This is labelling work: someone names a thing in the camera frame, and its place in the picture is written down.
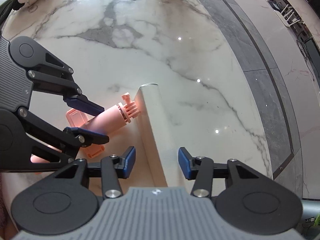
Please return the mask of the white long glasses case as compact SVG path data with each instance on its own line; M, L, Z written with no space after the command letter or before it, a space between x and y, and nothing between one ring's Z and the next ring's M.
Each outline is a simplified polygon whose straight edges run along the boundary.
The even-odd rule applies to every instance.
M140 86L135 102L139 116L131 124L110 135L96 162L103 157L121 155L129 146L136 149L136 161L130 177L120 180L125 193L130 187L167 187L169 185L162 157L166 151L167 119L159 85L147 83Z

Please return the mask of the white wifi router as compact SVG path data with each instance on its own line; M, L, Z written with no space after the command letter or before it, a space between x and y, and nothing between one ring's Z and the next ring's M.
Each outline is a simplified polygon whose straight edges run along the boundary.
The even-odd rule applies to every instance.
M282 10L274 10L274 12L287 28L301 21L301 18L295 14L293 7L288 4Z

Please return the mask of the silver pedal trash bin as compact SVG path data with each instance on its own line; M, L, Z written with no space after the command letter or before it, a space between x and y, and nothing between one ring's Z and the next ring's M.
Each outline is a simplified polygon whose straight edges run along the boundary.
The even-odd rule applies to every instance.
M319 199L302 199L303 214L296 230L305 239L316 239L319 235Z

